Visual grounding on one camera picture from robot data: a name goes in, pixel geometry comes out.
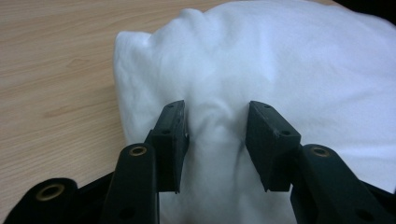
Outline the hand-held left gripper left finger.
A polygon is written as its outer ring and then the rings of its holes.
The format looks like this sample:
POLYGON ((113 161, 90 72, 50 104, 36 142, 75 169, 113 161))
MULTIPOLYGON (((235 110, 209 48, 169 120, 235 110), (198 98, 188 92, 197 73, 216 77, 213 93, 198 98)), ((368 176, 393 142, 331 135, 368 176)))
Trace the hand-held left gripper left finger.
POLYGON ((180 193, 184 158, 190 143, 183 100, 163 108, 145 142, 155 149, 158 191, 180 193))

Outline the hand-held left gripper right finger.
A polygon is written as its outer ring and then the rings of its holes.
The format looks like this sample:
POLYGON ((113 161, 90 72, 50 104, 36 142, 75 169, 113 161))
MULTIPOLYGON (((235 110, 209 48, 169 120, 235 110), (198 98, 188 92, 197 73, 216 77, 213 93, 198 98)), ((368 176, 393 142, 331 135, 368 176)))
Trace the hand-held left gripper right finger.
POLYGON ((248 104, 245 144, 264 190, 288 191, 301 135, 270 105, 248 104))

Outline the white pleated skirt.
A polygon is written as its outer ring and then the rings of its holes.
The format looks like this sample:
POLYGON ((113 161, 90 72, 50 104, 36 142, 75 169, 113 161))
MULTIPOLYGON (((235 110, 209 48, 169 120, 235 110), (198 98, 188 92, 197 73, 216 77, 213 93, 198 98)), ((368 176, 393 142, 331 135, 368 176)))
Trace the white pleated skirt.
POLYGON ((161 224, 295 224, 286 193, 267 192, 244 144, 248 105, 273 106, 306 144, 333 149, 361 180, 396 190, 396 25, 305 0, 184 9, 114 49, 128 143, 163 107, 186 105, 190 147, 161 224))

